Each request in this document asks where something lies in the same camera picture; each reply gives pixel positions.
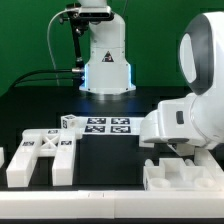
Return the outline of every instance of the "white 3d printed part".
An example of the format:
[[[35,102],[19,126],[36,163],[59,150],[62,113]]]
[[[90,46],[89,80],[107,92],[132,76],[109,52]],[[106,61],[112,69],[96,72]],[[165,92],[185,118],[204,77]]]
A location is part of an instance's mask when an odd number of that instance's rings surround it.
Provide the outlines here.
[[[172,163],[165,167],[171,174],[160,191],[0,192],[0,219],[224,218],[224,172],[211,154],[196,149],[194,162],[186,162],[188,168],[204,167],[202,177],[211,178],[205,183],[197,173],[197,190],[172,187],[178,181],[171,171],[185,167],[180,160]],[[150,161],[146,165],[153,167]],[[211,190],[214,182],[219,187]]]
[[[159,166],[144,167],[144,187],[149,191],[219,191],[221,186],[204,166],[191,160],[161,158]]]
[[[55,157],[54,186],[72,185],[75,149],[74,130],[24,131],[23,140],[6,171],[8,187],[27,187],[38,157]]]

